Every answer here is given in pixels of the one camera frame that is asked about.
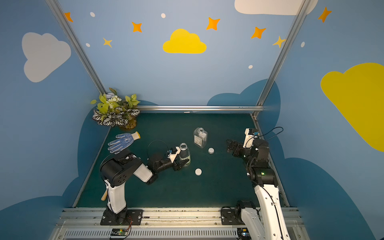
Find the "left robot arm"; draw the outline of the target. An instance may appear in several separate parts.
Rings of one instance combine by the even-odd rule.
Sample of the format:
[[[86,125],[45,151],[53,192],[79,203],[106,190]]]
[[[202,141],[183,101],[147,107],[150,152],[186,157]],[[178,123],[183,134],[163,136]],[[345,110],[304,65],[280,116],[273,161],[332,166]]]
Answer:
[[[106,185],[106,190],[101,198],[107,202],[103,213],[101,225],[125,225],[132,219],[132,214],[127,209],[125,198],[125,183],[132,176],[150,185],[158,178],[162,171],[172,168],[179,171],[190,163],[190,157],[181,158],[182,150],[179,147],[171,148],[165,155],[153,155],[148,159],[148,164],[129,150],[118,153],[115,157],[107,157],[100,165],[101,178]]]

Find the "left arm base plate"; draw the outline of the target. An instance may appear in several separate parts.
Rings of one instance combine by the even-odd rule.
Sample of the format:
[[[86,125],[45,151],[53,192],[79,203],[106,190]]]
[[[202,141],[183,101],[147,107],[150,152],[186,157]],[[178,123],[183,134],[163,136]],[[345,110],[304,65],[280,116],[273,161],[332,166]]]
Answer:
[[[141,209],[123,209],[120,213],[116,214],[107,208],[102,216],[101,226],[139,226],[143,217],[143,210]]]

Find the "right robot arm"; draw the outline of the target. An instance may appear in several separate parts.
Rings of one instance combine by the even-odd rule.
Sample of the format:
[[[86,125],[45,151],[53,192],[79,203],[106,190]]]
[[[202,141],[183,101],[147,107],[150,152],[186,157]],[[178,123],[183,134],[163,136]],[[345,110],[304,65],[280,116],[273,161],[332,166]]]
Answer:
[[[259,138],[246,140],[243,144],[227,140],[227,152],[245,162],[260,205],[257,210],[252,202],[238,201],[235,207],[237,221],[247,227],[252,240],[289,240],[278,179],[268,160],[268,142]]]

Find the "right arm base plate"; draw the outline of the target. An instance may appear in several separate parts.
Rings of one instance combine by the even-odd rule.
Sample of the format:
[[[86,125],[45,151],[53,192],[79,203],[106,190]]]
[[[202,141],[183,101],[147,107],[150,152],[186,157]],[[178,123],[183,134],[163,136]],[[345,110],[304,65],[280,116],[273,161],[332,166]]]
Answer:
[[[240,213],[234,209],[224,206],[220,210],[222,225],[243,225]]]

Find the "round clear bottle green label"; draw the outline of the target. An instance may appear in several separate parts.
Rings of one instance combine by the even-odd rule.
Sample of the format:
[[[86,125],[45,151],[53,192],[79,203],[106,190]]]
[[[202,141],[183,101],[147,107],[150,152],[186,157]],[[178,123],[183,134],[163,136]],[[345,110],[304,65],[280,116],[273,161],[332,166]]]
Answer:
[[[180,144],[180,150],[181,150],[181,152],[179,154],[180,160],[184,160],[184,159],[190,159],[191,160],[190,150],[188,149],[188,146],[186,143]]]

